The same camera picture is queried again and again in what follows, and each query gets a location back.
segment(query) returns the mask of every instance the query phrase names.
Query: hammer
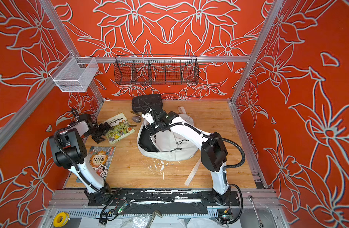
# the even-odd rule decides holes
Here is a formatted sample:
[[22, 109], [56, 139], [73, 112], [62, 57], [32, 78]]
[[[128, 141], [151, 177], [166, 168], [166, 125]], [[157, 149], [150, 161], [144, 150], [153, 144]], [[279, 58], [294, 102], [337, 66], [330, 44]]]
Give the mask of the hammer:
[[153, 220], [154, 220], [154, 217], [158, 215], [159, 217], [162, 217], [162, 214], [158, 211], [158, 210], [155, 210], [152, 215], [150, 216], [150, 219], [149, 219], [149, 222], [147, 224], [147, 226], [145, 228], [149, 228], [150, 225], [152, 224]]

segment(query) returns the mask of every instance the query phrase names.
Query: black wire basket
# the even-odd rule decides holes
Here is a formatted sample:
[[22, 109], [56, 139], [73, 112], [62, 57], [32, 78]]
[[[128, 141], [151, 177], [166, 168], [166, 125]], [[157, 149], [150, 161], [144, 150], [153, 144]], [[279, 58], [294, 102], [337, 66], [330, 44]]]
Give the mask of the black wire basket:
[[115, 56], [115, 82], [119, 85], [196, 85], [199, 65], [196, 56], [159, 55], [159, 57]]

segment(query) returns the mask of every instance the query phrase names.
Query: black case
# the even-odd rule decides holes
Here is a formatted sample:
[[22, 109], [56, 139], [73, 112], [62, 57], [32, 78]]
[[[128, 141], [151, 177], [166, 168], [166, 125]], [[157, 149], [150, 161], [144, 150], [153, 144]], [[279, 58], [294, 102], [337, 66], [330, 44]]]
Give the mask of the black case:
[[[161, 108], [163, 107], [162, 97], [161, 97], [160, 94], [149, 94], [149, 95], [134, 97], [131, 100], [131, 107], [132, 107], [132, 110], [134, 112], [143, 112], [143, 109], [139, 106], [138, 99], [145, 100], [145, 102], [148, 103], [148, 105], [150, 105], [151, 107], [154, 106], [155, 104], [159, 104], [161, 106]], [[148, 107], [142, 101], [140, 101], [140, 105], [143, 108], [147, 108]]]

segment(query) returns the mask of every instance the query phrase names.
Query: wire basket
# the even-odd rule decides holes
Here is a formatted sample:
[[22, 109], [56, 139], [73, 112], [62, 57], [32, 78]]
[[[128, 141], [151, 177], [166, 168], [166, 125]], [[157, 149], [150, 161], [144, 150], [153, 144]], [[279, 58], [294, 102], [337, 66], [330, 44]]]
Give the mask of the wire basket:
[[199, 82], [196, 56], [137, 58], [115, 56], [115, 82], [119, 85], [195, 85]]
[[99, 69], [95, 58], [85, 68], [80, 67], [74, 57], [68, 58], [61, 67], [52, 78], [62, 92], [85, 92]]

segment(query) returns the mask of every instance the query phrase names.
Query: wood grain surface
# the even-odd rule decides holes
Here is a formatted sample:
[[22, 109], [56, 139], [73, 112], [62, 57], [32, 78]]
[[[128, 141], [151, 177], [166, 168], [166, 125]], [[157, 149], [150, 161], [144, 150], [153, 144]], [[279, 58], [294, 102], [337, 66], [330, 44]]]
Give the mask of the wood grain surface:
[[[172, 101], [163, 100], [163, 109], [166, 112], [178, 113], [178, 107], [183, 106], [187, 115], [194, 120], [195, 126], [203, 131], [214, 131], [223, 138], [231, 139], [241, 145], [230, 109], [226, 101]], [[122, 139], [114, 145], [108, 140], [97, 144], [91, 138], [86, 142], [87, 151], [91, 146], [115, 146], [116, 150], [106, 181], [112, 188], [212, 188], [210, 171], [200, 164], [190, 186], [185, 181], [192, 168], [200, 158], [198, 150], [194, 157], [180, 162], [168, 162], [145, 157], [138, 150], [136, 139], [141, 123], [131, 120], [131, 101], [105, 101], [99, 113], [99, 123], [123, 112], [131, 124], [137, 124], [135, 133]], [[225, 143], [228, 151], [227, 165], [236, 164], [241, 160], [241, 154], [231, 144]], [[228, 182], [240, 188], [256, 188], [248, 162], [235, 168], [227, 169]], [[84, 188], [76, 183], [77, 177], [71, 175], [66, 188]]]

